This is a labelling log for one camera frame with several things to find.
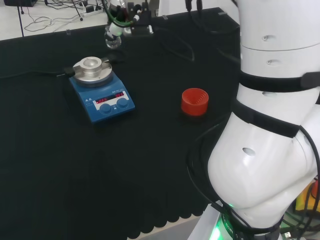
red cap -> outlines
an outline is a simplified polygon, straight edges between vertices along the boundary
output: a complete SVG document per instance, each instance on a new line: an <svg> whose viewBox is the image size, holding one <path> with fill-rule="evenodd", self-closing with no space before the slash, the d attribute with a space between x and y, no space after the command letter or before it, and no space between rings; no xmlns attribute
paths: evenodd
<svg viewBox="0 0 320 240"><path fill-rule="evenodd" d="M314 198L317 196L317 192L318 192L318 181L315 181L311 190L311 194Z"/></svg>
<svg viewBox="0 0 320 240"><path fill-rule="evenodd" d="M189 88L182 93L181 109L188 115L201 116L208 109L209 95L200 88Z"/></svg>

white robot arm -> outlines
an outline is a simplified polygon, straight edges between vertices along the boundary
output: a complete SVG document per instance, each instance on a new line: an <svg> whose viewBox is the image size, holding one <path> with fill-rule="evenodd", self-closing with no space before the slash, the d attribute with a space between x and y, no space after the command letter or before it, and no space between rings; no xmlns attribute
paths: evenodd
<svg viewBox="0 0 320 240"><path fill-rule="evenodd" d="M211 153L208 175L215 192L243 220L265 229L282 219L317 175L314 151L299 126L320 150L320 105L315 104L320 88L306 89L299 81L320 72L320 1L237 4L242 71L237 103Z"/></svg>

black table cloth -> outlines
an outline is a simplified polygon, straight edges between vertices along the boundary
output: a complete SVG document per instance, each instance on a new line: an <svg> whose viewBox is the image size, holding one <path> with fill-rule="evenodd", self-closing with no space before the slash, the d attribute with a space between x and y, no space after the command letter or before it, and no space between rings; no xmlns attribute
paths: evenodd
<svg viewBox="0 0 320 240"><path fill-rule="evenodd" d="M236 26L219 8L203 11L209 29ZM136 110L92 126L77 115L64 80L25 74L0 79L0 239L125 240L207 206L186 171L190 143L230 111L239 66L216 50L239 55L239 33L210 36L186 13L158 17L195 53L195 62L166 51L156 37L124 39L125 62L114 64ZM183 44L156 34L176 51ZM0 77L25 71L55 72L84 57L110 51L104 27L0 42ZM181 114L182 92L209 94L205 117Z"/></svg>

red cup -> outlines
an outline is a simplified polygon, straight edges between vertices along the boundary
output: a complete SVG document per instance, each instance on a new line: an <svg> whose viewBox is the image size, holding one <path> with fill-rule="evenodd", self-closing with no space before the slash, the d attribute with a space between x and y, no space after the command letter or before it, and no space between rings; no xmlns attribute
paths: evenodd
<svg viewBox="0 0 320 240"><path fill-rule="evenodd" d="M182 93L181 109L190 116L201 116L207 112L209 95L200 88L189 88Z"/></svg>

blue knob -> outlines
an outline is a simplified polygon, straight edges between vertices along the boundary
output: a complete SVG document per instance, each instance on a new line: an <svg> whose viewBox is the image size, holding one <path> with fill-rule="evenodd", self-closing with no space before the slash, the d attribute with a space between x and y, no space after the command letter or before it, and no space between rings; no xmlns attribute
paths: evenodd
<svg viewBox="0 0 320 240"><path fill-rule="evenodd" d="M128 100L122 97L118 101L116 101L116 104L119 108L124 109L128 106Z"/></svg>
<svg viewBox="0 0 320 240"><path fill-rule="evenodd" d="M108 114L108 113L110 113L111 112L111 106L109 105L109 104L107 104L107 103L105 103L105 104L102 104L101 106L100 106L100 111L103 113L103 114Z"/></svg>

